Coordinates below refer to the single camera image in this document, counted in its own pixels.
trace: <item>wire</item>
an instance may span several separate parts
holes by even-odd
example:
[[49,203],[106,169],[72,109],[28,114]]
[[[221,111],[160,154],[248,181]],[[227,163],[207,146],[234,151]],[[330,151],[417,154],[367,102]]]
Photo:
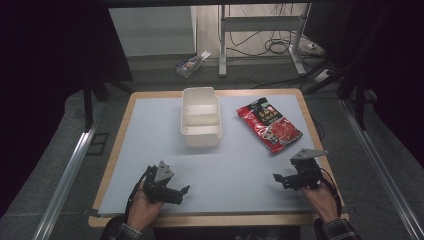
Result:
[[281,8],[280,8],[280,13],[277,14],[277,8],[278,8],[279,3],[275,4],[275,7],[271,10],[271,12],[269,13],[269,15],[272,14],[272,12],[275,12],[275,15],[281,15],[281,10],[283,9],[283,5],[285,5],[285,3],[281,4]]
[[235,48],[227,48],[227,50],[236,51],[236,52],[238,52],[238,53],[244,54],[244,55],[246,55],[246,56],[251,56],[251,57],[258,57],[258,56],[264,55],[265,53],[269,52],[269,50],[266,50],[265,52],[258,53],[258,54],[249,54],[249,53],[245,53],[245,52],[242,52],[242,51],[240,51],[240,50],[237,50],[237,49],[235,49]]
[[247,42],[247,40],[251,39],[253,36],[255,36],[256,34],[258,34],[258,33],[260,33],[260,32],[262,32],[262,31],[257,31],[256,33],[254,33],[254,34],[250,35],[248,38],[244,39],[244,40],[243,40],[243,41],[241,41],[240,43],[234,43],[234,41],[233,41],[233,35],[232,35],[232,32],[230,32],[231,42],[234,44],[234,46],[236,46],[236,47],[237,47],[237,46],[239,46],[239,45],[241,45],[241,44],[243,44],[243,43]]
[[[272,50],[272,47],[275,45],[283,45],[285,47],[285,49],[283,51],[277,52]],[[271,52],[275,53],[275,54],[283,54],[285,52],[287,52],[289,50],[287,44],[284,43],[284,41],[281,41],[280,39],[270,39],[268,41],[265,42],[265,48],[269,49]]]
[[325,173],[327,173],[327,175],[328,175],[328,177],[330,178],[330,180],[331,180],[331,184],[333,184],[333,186],[334,186],[334,189],[336,190],[336,192],[337,192],[337,187],[336,187],[336,184],[334,183],[334,180],[333,180],[333,178],[331,177],[331,175],[330,175],[330,173],[328,173],[327,172],[327,170],[325,170],[324,168],[320,168],[322,171],[324,171]]
[[312,121],[314,122],[315,128],[317,129],[318,132],[318,138],[319,140],[322,140],[325,138],[325,131],[324,131],[324,127],[321,125],[321,123],[319,123],[311,114],[311,118]]
[[243,4],[240,5],[241,11],[244,13],[244,16],[247,16],[246,12],[243,10]]
[[327,59],[323,60],[322,62],[317,64],[314,68],[312,68],[305,76],[289,79],[289,80],[279,80],[279,81],[270,82],[270,83],[262,83],[252,87],[252,89],[257,89],[262,87],[283,87],[283,86],[287,87],[287,86],[293,86],[294,84],[300,83],[299,89],[302,90],[304,80],[306,80],[309,76],[311,76],[316,71],[324,67],[327,64],[327,62],[328,62]]

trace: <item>metal frame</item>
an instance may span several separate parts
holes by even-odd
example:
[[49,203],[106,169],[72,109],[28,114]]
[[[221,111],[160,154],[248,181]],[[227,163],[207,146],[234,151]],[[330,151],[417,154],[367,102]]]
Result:
[[387,170],[383,159],[378,154],[378,151],[374,147],[371,139],[368,137],[367,132],[364,131],[356,122],[354,117],[354,110],[349,102],[349,100],[339,100],[342,109],[345,111],[346,117],[349,119],[352,129],[358,137],[358,140],[361,143],[365,153],[367,154],[367,157],[370,160],[377,176],[380,178],[380,182],[386,190],[386,193],[393,203],[393,206],[398,212],[406,230],[411,236],[411,239],[424,239],[424,230],[421,227],[421,223],[419,222],[412,208],[409,206],[408,201],[399,190],[395,180]]
[[91,125],[91,128],[88,132],[84,132],[78,144],[72,154],[71,159],[69,160],[68,165],[66,166],[65,172],[63,173],[62,178],[56,190],[50,200],[49,205],[47,206],[46,211],[44,212],[43,218],[40,221],[40,224],[35,231],[33,236],[33,240],[41,240],[41,239],[49,239],[54,225],[59,217],[59,214],[62,210],[63,204],[68,197],[69,191],[71,190],[72,184],[75,180],[75,177],[78,173],[78,170],[81,166],[82,160],[85,157],[87,149],[90,145],[91,139],[96,132],[97,126],[99,124],[99,118],[101,113],[103,112],[105,103],[99,102],[96,105],[94,110],[94,122]]
[[219,76],[227,76],[227,56],[225,36],[227,32],[251,31],[296,31],[293,44],[289,46],[290,56],[299,75],[306,74],[302,61],[297,53],[300,38],[302,37],[308,16],[310,3],[307,3],[300,16],[264,16],[264,17],[226,17],[225,5],[221,5],[221,48],[219,54]]

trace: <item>red snack bag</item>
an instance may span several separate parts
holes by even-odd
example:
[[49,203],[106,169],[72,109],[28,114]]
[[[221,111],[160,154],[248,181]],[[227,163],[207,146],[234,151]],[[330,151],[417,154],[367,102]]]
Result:
[[272,153],[285,149],[287,145],[303,136],[303,133],[266,98],[260,98],[237,109],[237,114],[255,131]]

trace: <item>white plastic container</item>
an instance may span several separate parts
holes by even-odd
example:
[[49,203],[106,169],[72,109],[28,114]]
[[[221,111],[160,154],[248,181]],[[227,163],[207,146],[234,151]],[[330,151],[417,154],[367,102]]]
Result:
[[190,147],[210,147],[221,142],[219,98],[212,87],[183,91],[181,133]]

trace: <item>human hand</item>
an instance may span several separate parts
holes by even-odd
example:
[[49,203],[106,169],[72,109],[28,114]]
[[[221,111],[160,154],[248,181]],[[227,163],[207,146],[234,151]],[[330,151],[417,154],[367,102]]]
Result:
[[138,186],[128,214],[127,224],[140,232],[148,227],[159,215],[163,202],[151,203],[143,192],[144,181]]
[[[323,173],[323,177],[329,183],[332,183],[327,173]],[[301,190],[324,224],[339,219],[336,200],[330,189],[322,181],[317,189],[301,188]]]

